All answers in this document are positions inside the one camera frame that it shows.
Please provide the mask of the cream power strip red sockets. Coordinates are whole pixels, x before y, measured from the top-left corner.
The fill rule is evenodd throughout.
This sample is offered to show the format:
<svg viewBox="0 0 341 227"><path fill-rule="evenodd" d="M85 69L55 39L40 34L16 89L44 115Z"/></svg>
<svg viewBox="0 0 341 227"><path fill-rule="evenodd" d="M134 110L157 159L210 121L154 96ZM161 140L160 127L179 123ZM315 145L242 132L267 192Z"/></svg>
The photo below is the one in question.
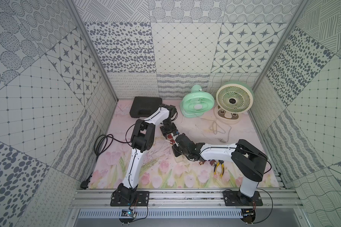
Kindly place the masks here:
<svg viewBox="0 0 341 227"><path fill-rule="evenodd" d="M172 136L172 134L167 135L167 139L166 139L166 140L167 140L171 145L176 144L175 139L174 139L174 137Z"/></svg>

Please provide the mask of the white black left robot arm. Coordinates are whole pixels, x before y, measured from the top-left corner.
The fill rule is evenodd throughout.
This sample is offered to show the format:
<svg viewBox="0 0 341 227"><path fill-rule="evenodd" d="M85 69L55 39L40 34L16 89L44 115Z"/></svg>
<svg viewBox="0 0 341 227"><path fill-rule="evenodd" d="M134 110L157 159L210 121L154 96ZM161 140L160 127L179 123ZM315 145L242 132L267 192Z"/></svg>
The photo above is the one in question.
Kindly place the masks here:
<svg viewBox="0 0 341 227"><path fill-rule="evenodd" d="M133 203L136 199L140 170L146 152L153 146L156 127L162 124L160 128L166 135L172 133L176 130L175 124L172 122L172 117L176 114L175 106L162 104L148 118L138 119L135 122L130 140L131 160L125 178L117 188L117 193L128 203Z"/></svg>

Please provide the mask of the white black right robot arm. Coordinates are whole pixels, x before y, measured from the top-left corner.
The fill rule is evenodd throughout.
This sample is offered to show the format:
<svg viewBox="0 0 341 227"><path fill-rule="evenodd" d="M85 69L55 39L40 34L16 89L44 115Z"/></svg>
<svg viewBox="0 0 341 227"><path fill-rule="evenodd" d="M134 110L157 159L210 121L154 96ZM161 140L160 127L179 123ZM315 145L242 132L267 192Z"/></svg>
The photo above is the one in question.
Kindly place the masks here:
<svg viewBox="0 0 341 227"><path fill-rule="evenodd" d="M172 150L176 157L184 155L190 161L215 160L219 165L225 161L235 163L244 175L239 195L246 198L254 196L269 162L263 152L244 139L229 145L211 145L194 143L185 134L180 134L175 139Z"/></svg>

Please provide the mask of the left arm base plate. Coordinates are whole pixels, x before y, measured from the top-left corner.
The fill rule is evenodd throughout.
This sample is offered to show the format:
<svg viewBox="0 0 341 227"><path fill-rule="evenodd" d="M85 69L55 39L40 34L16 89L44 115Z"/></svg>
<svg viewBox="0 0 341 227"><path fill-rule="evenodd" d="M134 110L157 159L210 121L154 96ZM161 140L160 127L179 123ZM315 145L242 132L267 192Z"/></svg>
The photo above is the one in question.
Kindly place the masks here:
<svg viewBox="0 0 341 227"><path fill-rule="evenodd" d="M126 197L124 193L116 190L111 196L111 207L140 206L146 207L149 203L149 191L135 191L130 197Z"/></svg>

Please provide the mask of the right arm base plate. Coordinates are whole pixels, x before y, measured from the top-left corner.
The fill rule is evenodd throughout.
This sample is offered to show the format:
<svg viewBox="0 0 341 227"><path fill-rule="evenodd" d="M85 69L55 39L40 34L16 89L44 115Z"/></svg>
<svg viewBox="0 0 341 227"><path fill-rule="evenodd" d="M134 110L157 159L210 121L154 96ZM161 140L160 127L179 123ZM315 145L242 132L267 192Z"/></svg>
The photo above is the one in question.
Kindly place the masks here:
<svg viewBox="0 0 341 227"><path fill-rule="evenodd" d="M252 197L248 197L242 194L240 191L232 191L230 189L226 189L222 192L225 206L262 206L263 202L258 191L254 192Z"/></svg>

